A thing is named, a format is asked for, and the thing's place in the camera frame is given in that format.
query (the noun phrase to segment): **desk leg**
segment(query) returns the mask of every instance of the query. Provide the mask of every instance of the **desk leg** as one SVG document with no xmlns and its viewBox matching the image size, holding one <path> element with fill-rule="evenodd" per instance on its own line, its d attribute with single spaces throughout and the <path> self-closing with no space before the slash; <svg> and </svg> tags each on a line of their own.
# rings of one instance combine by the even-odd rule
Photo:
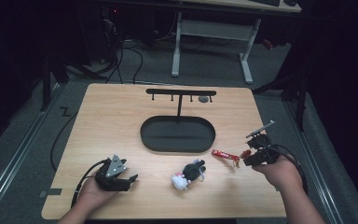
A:
<svg viewBox="0 0 358 224">
<path fill-rule="evenodd" d="M 171 73 L 172 77 L 179 77 L 181 32 L 182 32 L 182 12 L 178 12 L 178 22 L 176 25 L 175 52 L 173 53 L 173 61 L 172 61 L 172 73 Z"/>
<path fill-rule="evenodd" d="M 249 53 L 251 52 L 252 45 L 255 42 L 255 36 L 257 35 L 257 31 L 258 31 L 258 27 L 260 26 L 260 22 L 261 22 L 260 19 L 257 19 L 255 21 L 255 25 L 253 26 L 251 36 L 250 36 L 250 38 L 248 40 L 248 45 L 246 47 L 246 50 L 245 50 L 244 53 L 240 54 L 242 72 L 243 72 L 243 75 L 245 76 L 245 82 L 247 84 L 252 84 L 253 83 L 252 74 L 251 74 L 251 71 L 249 69 L 249 64 L 248 64 L 248 57 L 249 57 Z"/>
</svg>

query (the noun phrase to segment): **black oval tray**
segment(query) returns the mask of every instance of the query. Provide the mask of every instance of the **black oval tray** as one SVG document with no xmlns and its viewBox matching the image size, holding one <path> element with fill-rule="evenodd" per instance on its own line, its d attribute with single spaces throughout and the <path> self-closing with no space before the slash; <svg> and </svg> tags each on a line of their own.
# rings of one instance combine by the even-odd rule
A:
<svg viewBox="0 0 358 224">
<path fill-rule="evenodd" d="M 208 150 L 215 139 L 213 125 L 206 119 L 187 116 L 155 116 L 141 127 L 144 145 L 157 152 Z"/>
</svg>

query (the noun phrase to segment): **dark background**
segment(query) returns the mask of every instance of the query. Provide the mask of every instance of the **dark background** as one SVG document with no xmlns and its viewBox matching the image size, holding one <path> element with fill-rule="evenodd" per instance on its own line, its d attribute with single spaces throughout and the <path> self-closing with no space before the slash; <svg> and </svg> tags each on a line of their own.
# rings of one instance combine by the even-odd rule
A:
<svg viewBox="0 0 358 224">
<path fill-rule="evenodd" d="M 304 15 L 333 21 L 301 25 L 266 19 L 256 42 L 268 39 L 273 45 L 293 44 L 277 79 L 306 73 L 307 90 L 358 190 L 358 0 L 299 4 Z M 99 9 L 94 5 L 89 13 L 84 10 L 70 3 L 0 1 L 0 134 L 42 77 L 47 52 L 59 52 L 81 64 L 109 59 L 105 39 L 98 32 L 103 29 Z M 117 27 L 149 45 L 160 37 L 155 29 L 165 34 L 171 28 L 173 12 L 131 8 L 119 12 Z"/>
</svg>

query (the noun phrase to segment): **white toy figure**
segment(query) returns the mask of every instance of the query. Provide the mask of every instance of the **white toy figure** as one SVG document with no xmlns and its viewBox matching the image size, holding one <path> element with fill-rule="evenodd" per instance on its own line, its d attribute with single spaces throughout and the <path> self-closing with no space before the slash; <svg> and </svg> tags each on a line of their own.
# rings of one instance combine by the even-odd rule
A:
<svg viewBox="0 0 358 224">
<path fill-rule="evenodd" d="M 176 189 L 187 189 L 187 185 L 191 183 L 191 180 L 187 180 L 182 173 L 171 176 L 171 181 Z"/>
</svg>

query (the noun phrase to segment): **stuffed toy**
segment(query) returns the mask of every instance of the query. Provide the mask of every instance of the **stuffed toy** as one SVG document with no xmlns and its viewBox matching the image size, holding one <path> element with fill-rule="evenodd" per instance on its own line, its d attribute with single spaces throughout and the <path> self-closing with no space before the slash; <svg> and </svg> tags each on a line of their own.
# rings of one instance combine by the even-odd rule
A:
<svg viewBox="0 0 358 224">
<path fill-rule="evenodd" d="M 171 176 L 173 186 L 176 189 L 182 190 L 187 189 L 187 186 L 191 184 L 192 181 L 199 178 L 199 176 L 202 176 L 203 180 L 203 172 L 206 170 L 204 164 L 205 161 L 195 160 L 193 163 L 186 165 L 182 172 Z"/>
</svg>

